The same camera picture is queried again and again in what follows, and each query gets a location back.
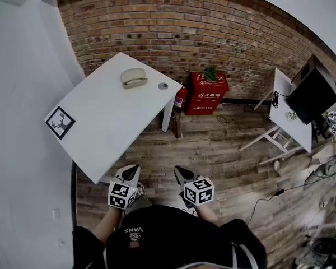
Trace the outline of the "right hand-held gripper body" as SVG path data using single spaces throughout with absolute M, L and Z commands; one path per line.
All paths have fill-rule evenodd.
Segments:
M 213 201 L 214 184 L 209 178 L 200 178 L 184 184 L 184 198 L 195 206 Z

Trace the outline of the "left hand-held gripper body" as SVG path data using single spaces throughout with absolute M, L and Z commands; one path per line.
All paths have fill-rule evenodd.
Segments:
M 109 184 L 108 205 L 125 210 L 135 199 L 138 187 L 131 187 L 128 181 L 114 178 Z

